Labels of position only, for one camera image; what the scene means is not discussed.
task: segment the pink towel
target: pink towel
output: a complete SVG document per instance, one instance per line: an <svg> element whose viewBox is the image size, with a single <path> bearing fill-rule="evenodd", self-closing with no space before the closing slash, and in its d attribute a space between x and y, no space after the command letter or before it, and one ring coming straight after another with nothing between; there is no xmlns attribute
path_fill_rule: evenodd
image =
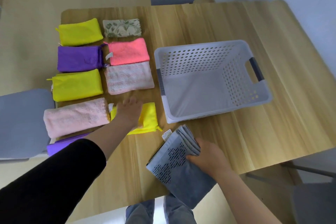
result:
<svg viewBox="0 0 336 224"><path fill-rule="evenodd" d="M50 138L109 123L104 98L44 111L43 120Z"/></svg>
<svg viewBox="0 0 336 224"><path fill-rule="evenodd" d="M125 65L149 61L145 40L138 38L132 42L112 42L108 49L113 52L111 66Z"/></svg>
<svg viewBox="0 0 336 224"><path fill-rule="evenodd" d="M131 90L154 88L149 61L110 66L105 70L105 77L107 89L111 95L117 95Z"/></svg>

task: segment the black sleeve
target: black sleeve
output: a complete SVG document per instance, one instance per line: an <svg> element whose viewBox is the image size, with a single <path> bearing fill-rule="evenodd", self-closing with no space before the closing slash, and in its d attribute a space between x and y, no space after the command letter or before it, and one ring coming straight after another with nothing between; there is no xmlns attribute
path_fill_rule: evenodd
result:
<svg viewBox="0 0 336 224"><path fill-rule="evenodd" d="M105 166L94 142L71 143L0 190L0 223L65 223Z"/></svg>

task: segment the towel tag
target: towel tag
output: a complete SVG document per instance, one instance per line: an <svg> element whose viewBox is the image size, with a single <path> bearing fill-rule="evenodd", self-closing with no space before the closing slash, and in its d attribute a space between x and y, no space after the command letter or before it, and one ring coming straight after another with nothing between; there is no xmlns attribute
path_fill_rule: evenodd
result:
<svg viewBox="0 0 336 224"><path fill-rule="evenodd" d="M108 111L111 112L113 109L113 104L108 104Z"/></svg>
<svg viewBox="0 0 336 224"><path fill-rule="evenodd" d="M163 133L162 135L162 138L164 141L167 141L167 139L170 137L170 135L172 134L173 132L171 132L171 129L168 129L165 133Z"/></svg>
<svg viewBox="0 0 336 224"><path fill-rule="evenodd" d="M105 57L105 60L108 60L111 57L113 57L113 52L110 52L109 54L107 54L107 56Z"/></svg>

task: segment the gray towel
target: gray towel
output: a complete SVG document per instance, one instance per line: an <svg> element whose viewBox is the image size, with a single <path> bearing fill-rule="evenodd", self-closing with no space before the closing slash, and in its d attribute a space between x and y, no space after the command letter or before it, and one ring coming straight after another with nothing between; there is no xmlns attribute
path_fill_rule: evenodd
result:
<svg viewBox="0 0 336 224"><path fill-rule="evenodd" d="M194 209L216 182L186 160L198 156L200 147L186 125L180 126L155 153L147 169L179 200Z"/></svg>

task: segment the yellow towel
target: yellow towel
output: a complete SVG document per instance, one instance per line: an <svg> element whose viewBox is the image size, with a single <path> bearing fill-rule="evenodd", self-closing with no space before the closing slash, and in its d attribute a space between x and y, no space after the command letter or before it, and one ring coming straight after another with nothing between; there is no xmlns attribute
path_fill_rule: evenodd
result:
<svg viewBox="0 0 336 224"><path fill-rule="evenodd" d="M111 113L111 120L117 114L117 107L114 106ZM146 103L142 106L141 115L139 118L139 123L143 125L142 128L136 128L128 133L128 135L142 134L147 132L154 132L157 129L162 131L158 125L158 119L156 117L155 103Z"/></svg>
<svg viewBox="0 0 336 224"><path fill-rule="evenodd" d="M81 23L62 24L56 30L59 32L59 38L63 46L79 46L103 39L96 18Z"/></svg>
<svg viewBox="0 0 336 224"><path fill-rule="evenodd" d="M57 74L48 80L52 80L52 95L56 102L103 94L102 81L98 69L88 72Z"/></svg>

